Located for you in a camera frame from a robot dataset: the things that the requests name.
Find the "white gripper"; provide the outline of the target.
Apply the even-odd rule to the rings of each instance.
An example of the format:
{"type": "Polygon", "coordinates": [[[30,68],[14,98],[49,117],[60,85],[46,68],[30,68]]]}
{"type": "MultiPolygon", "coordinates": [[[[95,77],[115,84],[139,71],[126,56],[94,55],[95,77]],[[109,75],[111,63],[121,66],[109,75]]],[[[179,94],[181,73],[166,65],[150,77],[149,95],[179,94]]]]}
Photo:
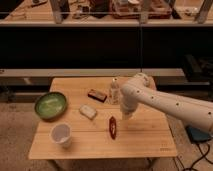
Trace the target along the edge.
{"type": "Polygon", "coordinates": [[[136,111],[138,102],[133,99],[123,97],[120,103],[120,110],[122,112],[122,120],[128,120],[132,117],[132,113],[136,111]]]}

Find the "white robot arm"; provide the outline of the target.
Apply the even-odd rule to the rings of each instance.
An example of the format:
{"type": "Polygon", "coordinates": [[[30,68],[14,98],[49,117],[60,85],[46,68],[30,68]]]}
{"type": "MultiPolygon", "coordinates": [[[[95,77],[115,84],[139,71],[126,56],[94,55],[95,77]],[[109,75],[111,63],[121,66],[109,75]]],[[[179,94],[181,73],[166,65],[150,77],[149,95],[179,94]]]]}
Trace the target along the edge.
{"type": "Polygon", "coordinates": [[[213,102],[153,90],[149,77],[144,73],[128,79],[120,91],[120,110],[124,119],[129,119],[141,103],[213,134],[213,102]]]}

